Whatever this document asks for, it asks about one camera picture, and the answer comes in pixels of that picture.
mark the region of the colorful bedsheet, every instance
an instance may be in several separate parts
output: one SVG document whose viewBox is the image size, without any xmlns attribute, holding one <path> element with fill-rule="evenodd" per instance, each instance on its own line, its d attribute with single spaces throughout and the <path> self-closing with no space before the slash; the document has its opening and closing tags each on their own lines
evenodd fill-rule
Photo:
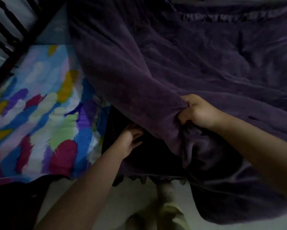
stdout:
<svg viewBox="0 0 287 230">
<path fill-rule="evenodd" d="M 0 89 L 0 184 L 79 177 L 101 154 L 109 108 L 72 46 L 32 46 Z"/>
</svg>

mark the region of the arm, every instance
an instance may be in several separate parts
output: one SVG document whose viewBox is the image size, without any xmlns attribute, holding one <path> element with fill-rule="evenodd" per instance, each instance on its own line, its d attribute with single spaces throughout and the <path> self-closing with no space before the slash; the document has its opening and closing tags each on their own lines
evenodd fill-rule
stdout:
<svg viewBox="0 0 287 230">
<path fill-rule="evenodd" d="M 182 98 L 189 108 L 179 113 L 181 124 L 191 120 L 219 134 L 287 195 L 287 142 L 218 110 L 195 94 Z"/>
<path fill-rule="evenodd" d="M 141 144 L 133 141 L 142 134 L 141 129 L 129 125 L 115 143 L 63 194 L 35 229 L 92 229 L 122 160 Z"/>
</svg>

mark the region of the forearm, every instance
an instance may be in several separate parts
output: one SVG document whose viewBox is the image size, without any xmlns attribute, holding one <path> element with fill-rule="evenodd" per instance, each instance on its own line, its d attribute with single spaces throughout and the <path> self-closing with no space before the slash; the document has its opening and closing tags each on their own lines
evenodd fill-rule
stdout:
<svg viewBox="0 0 287 230">
<path fill-rule="evenodd" d="M 110 147 L 55 203 L 36 229 L 91 230 L 123 158 Z"/>
<path fill-rule="evenodd" d="M 287 195 L 287 142 L 225 113 L 213 131 Z"/>
</svg>

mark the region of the wooden crib rail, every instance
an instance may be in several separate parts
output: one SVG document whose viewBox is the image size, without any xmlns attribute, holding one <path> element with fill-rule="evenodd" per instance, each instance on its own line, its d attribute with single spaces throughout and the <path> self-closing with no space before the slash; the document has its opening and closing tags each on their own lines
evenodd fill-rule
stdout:
<svg viewBox="0 0 287 230">
<path fill-rule="evenodd" d="M 26 1 L 37 16 L 37 20 L 30 31 L 24 28 L 16 16 L 7 8 L 6 4 L 0 0 L 0 8 L 3 9 L 14 27 L 23 35 L 23 40 L 20 41 L 0 22 L 0 33 L 6 38 L 9 45 L 7 46 L 0 41 L 0 48 L 8 55 L 8 58 L 0 67 L 0 86 L 12 75 L 12 73 L 10 73 L 11 69 L 15 66 L 20 57 L 26 53 L 29 46 L 34 43 L 37 36 L 43 31 L 65 2 L 65 0 L 38 0 L 38 3 L 35 2 L 35 0 Z"/>
</svg>

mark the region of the floor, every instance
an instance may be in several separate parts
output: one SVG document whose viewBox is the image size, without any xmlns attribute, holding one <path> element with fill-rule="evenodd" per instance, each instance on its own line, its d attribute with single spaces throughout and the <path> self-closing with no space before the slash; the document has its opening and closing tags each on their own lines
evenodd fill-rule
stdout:
<svg viewBox="0 0 287 230">
<path fill-rule="evenodd" d="M 203 220 L 193 202 L 189 184 L 181 185 L 173 181 L 176 188 L 176 200 L 191 229 L 199 230 L 287 230 L 287 215 L 268 221 L 258 221 L 248 224 L 234 224 L 220 226 Z M 38 221 L 47 213 L 58 198 L 72 185 L 67 179 L 61 179 L 51 184 L 42 204 Z M 143 209 L 150 201 L 156 198 L 154 183 L 147 179 L 142 185 L 139 180 L 124 179 L 117 187 L 113 187 L 107 197 L 106 205 L 100 213 L 93 230 L 124 229 L 123 223 L 134 212 Z"/>
</svg>

